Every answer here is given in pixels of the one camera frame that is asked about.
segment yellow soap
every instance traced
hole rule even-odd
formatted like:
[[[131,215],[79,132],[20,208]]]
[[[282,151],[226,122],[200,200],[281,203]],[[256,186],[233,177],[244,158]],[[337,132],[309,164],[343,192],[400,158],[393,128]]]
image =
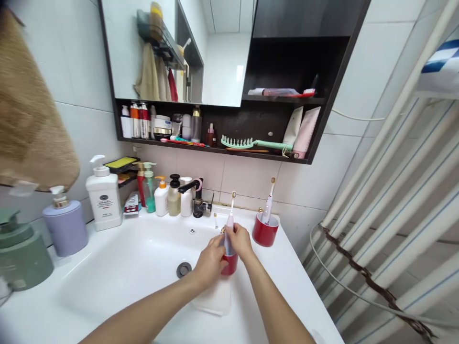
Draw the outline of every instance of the yellow soap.
[[[116,161],[109,162],[108,164],[105,164],[105,166],[110,167],[110,168],[120,168],[130,163],[133,163],[134,161],[136,161],[136,159],[125,157],[125,158],[118,159]]]

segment white electric toothbrush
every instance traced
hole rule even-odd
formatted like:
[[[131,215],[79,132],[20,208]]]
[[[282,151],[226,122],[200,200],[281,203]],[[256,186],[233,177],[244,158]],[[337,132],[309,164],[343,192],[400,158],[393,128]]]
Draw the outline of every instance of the white electric toothbrush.
[[[229,212],[228,220],[226,221],[226,226],[229,227],[230,230],[234,230],[234,217],[233,217],[233,207],[234,207],[234,199],[236,198],[236,191],[231,193],[231,211]],[[228,237],[228,233],[225,231],[225,249],[227,256],[233,256],[236,253],[233,250],[233,246],[231,245],[231,240]]]
[[[269,193],[268,199],[266,200],[266,206],[264,207],[263,216],[262,216],[262,223],[265,225],[269,225],[269,218],[271,216],[271,208],[273,207],[273,193],[274,193],[274,186],[276,184],[276,179],[273,177],[271,178],[271,192]]]

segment drain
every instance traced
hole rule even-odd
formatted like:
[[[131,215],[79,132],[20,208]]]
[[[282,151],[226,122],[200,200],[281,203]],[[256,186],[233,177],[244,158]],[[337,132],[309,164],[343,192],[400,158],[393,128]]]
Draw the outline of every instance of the drain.
[[[186,276],[190,271],[191,265],[187,262],[184,262],[177,267],[177,277],[182,278],[183,276]]]

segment sink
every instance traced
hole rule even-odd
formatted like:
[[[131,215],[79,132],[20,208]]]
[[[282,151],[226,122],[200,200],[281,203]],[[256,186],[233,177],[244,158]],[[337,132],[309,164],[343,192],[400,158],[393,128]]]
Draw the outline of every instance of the sink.
[[[0,308],[0,343],[78,343],[111,315],[177,281],[181,263],[194,268],[201,251],[226,223],[229,209],[214,206],[214,211],[219,229],[213,216],[157,217],[146,212],[102,232],[89,224],[89,244],[83,250],[69,258],[55,258],[50,278],[14,293]],[[234,216],[251,232],[256,212],[235,209]],[[314,336],[324,338],[318,344],[343,344],[282,225],[272,247],[252,245],[301,321]],[[190,303],[154,342],[268,343],[244,264],[240,262],[234,275],[222,279],[231,289],[228,315],[202,312]]]

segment cabinet door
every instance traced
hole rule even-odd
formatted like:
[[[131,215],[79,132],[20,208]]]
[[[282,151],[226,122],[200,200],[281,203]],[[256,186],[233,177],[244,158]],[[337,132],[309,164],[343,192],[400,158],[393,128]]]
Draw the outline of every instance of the cabinet door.
[[[254,38],[351,36],[366,0],[258,0]]]

